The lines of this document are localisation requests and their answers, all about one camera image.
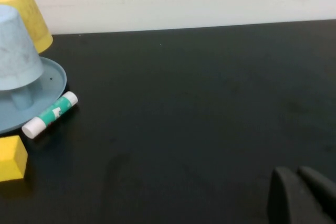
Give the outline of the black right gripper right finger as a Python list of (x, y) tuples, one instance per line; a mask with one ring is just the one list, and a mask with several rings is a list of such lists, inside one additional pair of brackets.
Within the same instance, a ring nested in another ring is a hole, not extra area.
[(335, 221), (335, 182), (308, 166), (299, 167), (298, 175), (306, 183), (323, 212)]

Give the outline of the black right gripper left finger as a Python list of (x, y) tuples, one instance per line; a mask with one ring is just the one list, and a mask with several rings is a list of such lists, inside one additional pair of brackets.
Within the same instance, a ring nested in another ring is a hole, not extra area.
[(285, 167), (272, 171), (267, 217), (269, 223), (328, 223), (328, 215), (308, 186)]

